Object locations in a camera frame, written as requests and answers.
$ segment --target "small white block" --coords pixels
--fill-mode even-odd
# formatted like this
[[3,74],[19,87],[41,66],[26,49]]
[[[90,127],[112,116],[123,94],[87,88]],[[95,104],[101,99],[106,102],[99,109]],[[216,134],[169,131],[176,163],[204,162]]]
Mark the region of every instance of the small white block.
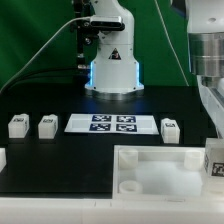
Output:
[[40,139],[53,139],[58,130],[58,117],[56,115],[43,116],[38,125]]
[[178,144],[180,139],[180,129],[175,120],[165,118],[161,121],[161,134],[164,143]]
[[0,172],[2,172],[5,166],[6,166],[5,149],[0,148]]
[[9,138],[24,138],[29,128],[29,115],[15,115],[8,124]]
[[208,177],[224,181],[224,139],[206,140],[204,164]]

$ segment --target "white robot body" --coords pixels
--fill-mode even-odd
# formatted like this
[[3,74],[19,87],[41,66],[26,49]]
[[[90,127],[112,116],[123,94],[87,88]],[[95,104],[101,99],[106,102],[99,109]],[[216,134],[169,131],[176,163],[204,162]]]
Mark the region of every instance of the white robot body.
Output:
[[124,99],[144,89],[139,83],[139,63],[133,56],[134,18],[117,0],[91,1],[98,16],[121,16],[125,30],[100,32],[97,56],[91,63],[87,94],[104,99]]

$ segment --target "white plastic part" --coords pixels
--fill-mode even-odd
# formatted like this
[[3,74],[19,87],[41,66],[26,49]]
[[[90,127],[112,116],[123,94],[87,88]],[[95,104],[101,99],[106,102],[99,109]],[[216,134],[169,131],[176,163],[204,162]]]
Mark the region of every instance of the white plastic part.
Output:
[[164,143],[178,144],[180,139],[180,129],[175,120],[165,118],[161,121],[161,135]]
[[198,76],[197,79],[202,103],[214,122],[219,134],[224,138],[224,107],[222,103],[224,97],[224,79],[221,79],[218,84],[217,91],[221,94],[220,99],[216,98],[212,90],[201,84],[200,76]]
[[199,150],[188,150],[185,153],[184,167],[191,171],[199,171],[204,164],[205,154]]
[[15,115],[8,124],[9,138],[24,138],[29,128],[29,115]]
[[142,194],[143,187],[141,183],[133,180],[127,180],[119,185],[119,193],[121,194]]
[[5,149],[0,148],[0,172],[2,172],[5,166],[6,166]]
[[205,170],[208,177],[222,179],[224,184],[224,139],[207,139]]
[[40,139],[53,139],[58,130],[58,117],[56,115],[43,116],[38,132]]
[[120,169],[134,169],[138,165],[138,151],[134,148],[124,148],[119,151]]

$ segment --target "green background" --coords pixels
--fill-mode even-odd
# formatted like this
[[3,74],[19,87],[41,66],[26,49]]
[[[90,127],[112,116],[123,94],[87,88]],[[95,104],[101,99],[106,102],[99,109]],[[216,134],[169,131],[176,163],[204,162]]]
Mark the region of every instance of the green background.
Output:
[[[119,0],[135,17],[135,58],[142,65],[145,85],[184,86],[180,69],[166,39],[154,0]],[[187,21],[170,8],[170,0],[158,0],[171,41],[190,85]],[[25,65],[46,41],[67,21],[74,18],[71,0],[0,1],[0,86]],[[75,65],[75,33],[65,29],[26,70]],[[96,45],[86,49],[88,60]]]

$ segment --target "cable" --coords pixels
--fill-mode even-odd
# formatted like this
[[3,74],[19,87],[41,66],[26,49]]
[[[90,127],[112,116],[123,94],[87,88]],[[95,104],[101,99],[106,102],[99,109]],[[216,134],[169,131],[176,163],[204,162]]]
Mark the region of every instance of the cable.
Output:
[[169,43],[169,45],[170,45],[170,47],[171,47],[171,50],[173,51],[174,57],[176,58],[177,64],[178,64],[178,66],[179,66],[179,68],[180,68],[180,71],[181,71],[182,76],[183,76],[183,78],[184,78],[185,84],[186,84],[186,86],[189,86],[189,83],[188,83],[188,81],[187,81],[186,75],[185,75],[184,70],[183,70],[183,68],[182,68],[182,66],[181,66],[180,60],[179,60],[179,58],[178,58],[178,56],[177,56],[177,54],[176,54],[176,51],[175,51],[175,49],[174,49],[174,47],[173,47],[173,44],[172,44],[172,42],[171,42],[171,40],[170,40],[170,36],[169,36],[168,31],[167,31],[166,24],[165,24],[165,22],[164,22],[163,15],[162,15],[162,13],[161,13],[159,4],[158,4],[157,0],[154,0],[154,2],[155,2],[155,5],[156,5],[156,8],[157,8],[157,11],[158,11],[158,13],[159,13],[159,17],[160,17],[160,20],[161,20],[161,22],[162,22],[162,25],[163,25],[163,28],[164,28],[164,31],[165,31],[165,34],[166,34],[168,43]]
[[39,56],[39,54],[54,40],[54,38],[68,25],[70,25],[71,23],[77,21],[77,20],[88,20],[90,19],[90,17],[81,17],[81,18],[75,18],[70,20],[69,22],[65,23],[44,45],[43,47],[40,48],[40,50],[27,62],[27,64],[25,64],[23,66],[22,69],[20,69],[12,78],[10,78],[6,84],[1,88],[0,90],[0,95],[2,94],[2,92],[4,92],[4,90],[7,88],[8,85],[10,85],[10,83],[12,81],[14,81],[14,79],[18,78],[22,72]]
[[[55,75],[48,75],[48,76],[43,76],[43,75],[39,75],[37,77],[33,77],[35,75],[38,75],[38,74],[42,74],[42,73],[48,73],[48,72],[59,72],[59,71],[72,71],[72,70],[78,70],[80,71],[77,67],[66,67],[66,68],[50,68],[50,69],[41,69],[41,70],[37,70],[37,71],[33,71],[33,72],[29,72],[29,73],[26,73],[24,74],[23,76],[20,76],[16,79],[14,79],[12,82],[10,82],[10,84],[4,89],[4,91],[2,92],[2,94],[6,91],[8,91],[11,87],[13,87],[14,85],[16,85],[18,82],[20,81],[24,81],[26,79],[32,79],[32,78],[45,78],[45,77],[55,77]],[[89,69],[86,69],[86,70],[83,70],[83,73],[81,73],[82,76],[87,76],[88,75],[88,72],[89,72]]]

